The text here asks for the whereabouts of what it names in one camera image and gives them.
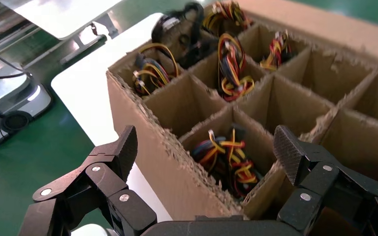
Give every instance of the bundled wire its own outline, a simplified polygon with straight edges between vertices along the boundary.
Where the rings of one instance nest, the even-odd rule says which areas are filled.
[[[223,23],[225,20],[231,20],[241,30],[251,26],[252,21],[244,14],[238,3],[216,2],[213,5],[212,12],[205,17],[202,22],[202,28],[214,36],[221,36],[224,33]]]
[[[184,52],[182,57],[178,59],[178,63],[183,69],[188,69],[212,54],[217,48],[218,39],[203,39],[195,44],[190,44],[186,35],[182,34],[179,43]]]
[[[246,56],[240,42],[224,33],[218,41],[218,88],[228,102],[249,93],[254,87],[251,76],[240,79],[245,65]]]
[[[224,189],[236,198],[244,198],[262,178],[243,151],[244,131],[234,124],[228,140],[222,136],[215,137],[212,130],[208,133],[209,140],[196,146],[191,152],[192,157],[209,174],[218,177]]]
[[[149,49],[158,48],[167,52],[171,58],[174,66],[173,74],[168,74],[159,61],[146,58],[143,55]],[[179,76],[179,69],[172,53],[160,43],[152,43],[143,47],[138,53],[134,65],[138,68],[138,71],[133,73],[134,89],[141,97],[150,95],[154,90],[168,84],[172,78]]]
[[[194,11],[196,13],[195,19],[189,20],[186,15]],[[217,48],[217,39],[205,39],[201,37],[201,25],[204,20],[204,11],[201,4],[198,2],[189,2],[181,11],[170,11],[162,16],[152,31],[152,41],[154,43],[161,43],[164,33],[177,25],[181,20],[192,22],[192,27],[189,34],[181,34],[178,37],[179,44],[183,50],[182,56],[177,59],[177,62],[183,69],[195,65],[198,61],[210,55]],[[169,56],[163,49],[159,49],[166,56]]]
[[[270,71],[277,70],[280,65],[294,56],[289,45],[289,35],[286,31],[283,33],[277,32],[269,48],[270,54],[260,62],[260,66]]]

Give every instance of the wire connector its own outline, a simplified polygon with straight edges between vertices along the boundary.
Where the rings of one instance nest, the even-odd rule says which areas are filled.
[[[224,44],[225,44],[225,48],[229,50],[229,48],[230,48],[229,42],[226,41]]]
[[[178,23],[180,23],[180,20],[177,19],[177,18],[170,18],[168,19],[167,21],[165,21],[163,23],[163,30],[169,30],[171,29],[173,26],[177,25]]]
[[[212,5],[212,12],[214,14],[217,14],[217,13],[221,13],[221,8],[220,7],[217,7],[216,4]]]
[[[214,131],[212,129],[208,130],[208,134],[212,136],[212,138],[215,140]]]

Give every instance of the green floor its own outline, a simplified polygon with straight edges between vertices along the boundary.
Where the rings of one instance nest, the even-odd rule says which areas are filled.
[[[338,14],[361,18],[378,24],[378,2],[372,0],[297,0]],[[154,12],[182,7],[186,0],[123,0],[113,9],[114,20],[126,30]],[[40,32],[5,56],[12,61],[28,61],[58,41]],[[57,61],[72,49],[66,43],[33,66],[31,71],[42,83],[51,80],[63,68]],[[93,148],[92,142],[56,97],[54,106],[27,129],[0,146],[0,235],[16,235],[33,192],[74,169]],[[103,224],[98,212],[85,223]]]

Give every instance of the robotic hand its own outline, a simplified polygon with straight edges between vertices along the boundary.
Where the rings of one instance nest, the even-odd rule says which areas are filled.
[[[300,236],[329,207],[364,236],[378,236],[378,182],[344,167],[322,146],[299,141],[284,126],[276,128],[274,153],[297,187],[277,220],[197,216],[157,223],[154,211],[125,184],[137,155],[135,128],[128,126],[117,141],[95,147],[77,169],[38,189],[18,235],[68,236],[99,208],[121,236]]]

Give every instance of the corrugated cardboard edge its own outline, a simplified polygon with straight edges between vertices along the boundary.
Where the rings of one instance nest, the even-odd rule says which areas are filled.
[[[238,0],[240,7],[260,24],[274,30],[292,30],[309,45],[356,61],[378,65],[378,26],[286,0]]]
[[[174,220],[193,220],[193,216],[196,214],[193,214],[193,210],[190,209],[190,207],[192,207],[193,205],[179,206],[180,209],[176,209],[176,211],[174,211],[174,208],[176,206],[174,206],[173,203],[168,202],[169,199],[165,195],[169,195],[171,189],[177,190],[179,188],[182,188],[181,184],[186,185],[183,187],[185,191],[188,191],[188,189],[190,189],[190,192],[202,191],[203,193],[205,193],[198,196],[201,201],[208,201],[208,204],[200,204],[202,205],[202,212],[199,212],[198,214],[206,214],[209,216],[229,216],[234,214],[242,214],[240,204],[236,203],[228,193],[224,193],[218,186],[215,185],[215,180],[209,177],[206,171],[199,164],[195,163],[192,160],[192,158],[184,150],[182,144],[177,140],[176,136],[174,136],[168,130],[163,129],[159,125],[156,117],[144,105],[142,99],[140,97],[137,97],[132,92],[132,89],[124,81],[122,81],[122,79],[116,78],[111,72],[107,72],[107,78],[109,84],[108,88],[110,90],[115,89],[110,92],[110,99],[113,99],[114,96],[115,98],[126,99],[127,103],[131,104],[133,109],[136,110],[136,113],[140,116],[138,119],[140,119],[146,125],[145,128],[147,128],[147,131],[149,131],[147,132],[147,135],[157,136],[153,138],[160,142],[161,147],[159,149],[162,150],[153,150],[153,154],[161,153],[161,151],[164,151],[164,154],[167,156],[160,157],[159,161],[161,161],[160,159],[162,158],[164,159],[164,161],[167,161],[169,158],[173,158],[178,164],[177,169],[180,169],[180,171],[185,171],[185,173],[190,176],[191,181],[188,181],[186,179],[185,182],[177,182],[177,179],[179,179],[179,177],[185,178],[185,174],[181,173],[181,175],[179,177],[176,177],[174,181],[162,183],[162,185],[164,185],[163,187],[159,185],[159,182],[157,180],[153,180],[150,177],[146,178],[150,185],[152,183],[157,184],[155,187],[153,187],[153,189],[155,190],[156,194],[159,195],[160,201],[163,203],[163,205],[165,205],[172,218]],[[115,129],[120,129],[124,125],[116,125],[116,122],[121,123],[121,120],[114,120]],[[136,163],[138,166],[141,166],[140,168],[149,168],[147,165],[147,160],[141,158],[140,155],[137,155]],[[150,174],[149,169],[142,169],[141,171],[145,176]],[[177,196],[171,196],[170,198],[181,198],[182,201],[185,196],[179,196],[180,194],[184,193],[176,192]]]

